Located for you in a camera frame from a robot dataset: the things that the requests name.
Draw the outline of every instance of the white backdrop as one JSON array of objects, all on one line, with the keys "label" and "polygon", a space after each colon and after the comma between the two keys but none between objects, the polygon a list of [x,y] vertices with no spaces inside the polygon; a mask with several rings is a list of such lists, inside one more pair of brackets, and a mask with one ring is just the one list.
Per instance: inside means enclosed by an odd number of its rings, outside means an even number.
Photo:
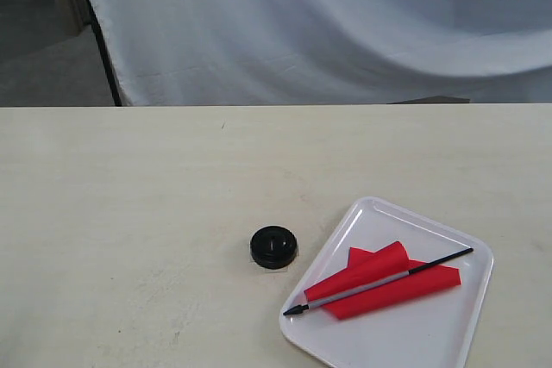
[{"label": "white backdrop", "polygon": [[552,101],[552,0],[91,0],[131,104]]}]

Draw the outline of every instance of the plastic tray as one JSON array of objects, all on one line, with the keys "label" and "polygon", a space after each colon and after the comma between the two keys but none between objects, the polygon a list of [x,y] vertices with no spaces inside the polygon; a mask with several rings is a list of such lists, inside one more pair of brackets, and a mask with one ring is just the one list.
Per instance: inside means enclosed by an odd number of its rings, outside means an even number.
[{"label": "plastic tray", "polygon": [[[462,285],[347,321],[322,309],[281,314],[303,291],[347,265],[350,247],[379,250],[402,242],[411,259],[431,261],[466,246],[474,252],[447,265]],[[375,197],[357,201],[342,219],[280,312],[284,336],[335,368],[449,368],[466,363],[492,271],[491,249],[472,236]]]}]

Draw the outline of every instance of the black metal pole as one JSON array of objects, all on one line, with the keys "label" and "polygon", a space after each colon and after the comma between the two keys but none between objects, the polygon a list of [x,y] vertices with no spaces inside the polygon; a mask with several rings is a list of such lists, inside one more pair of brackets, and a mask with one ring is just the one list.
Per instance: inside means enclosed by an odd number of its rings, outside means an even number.
[{"label": "black metal pole", "polygon": [[104,34],[102,33],[102,28],[97,21],[96,13],[90,3],[90,0],[86,0],[88,4],[88,10],[90,11],[90,19],[92,32],[96,37],[97,48],[100,51],[100,57],[102,58],[103,69],[105,70],[105,76],[107,77],[107,82],[110,85],[111,96],[113,97],[113,103],[116,107],[122,107],[121,97],[119,96],[119,90],[117,89],[117,82],[115,79],[115,73],[113,73],[113,67],[111,66],[110,56],[107,52],[107,47],[105,45]]}]

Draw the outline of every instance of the bottle cap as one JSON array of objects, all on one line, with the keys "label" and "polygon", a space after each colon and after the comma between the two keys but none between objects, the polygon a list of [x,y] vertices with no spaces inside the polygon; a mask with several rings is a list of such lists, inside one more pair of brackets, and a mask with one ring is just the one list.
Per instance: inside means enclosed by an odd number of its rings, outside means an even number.
[{"label": "bottle cap", "polygon": [[266,269],[281,269],[297,256],[297,239],[287,228],[268,226],[251,238],[251,257]]}]

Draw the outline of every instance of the black pen tip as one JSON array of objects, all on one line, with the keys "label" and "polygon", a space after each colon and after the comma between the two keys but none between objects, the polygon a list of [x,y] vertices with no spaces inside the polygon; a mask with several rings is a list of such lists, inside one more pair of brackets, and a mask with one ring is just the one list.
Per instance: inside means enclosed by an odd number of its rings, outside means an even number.
[{"label": "black pen tip", "polygon": [[289,315],[299,315],[305,312],[309,308],[309,305],[296,305],[292,308],[289,308],[286,312],[284,312],[284,316]]}]

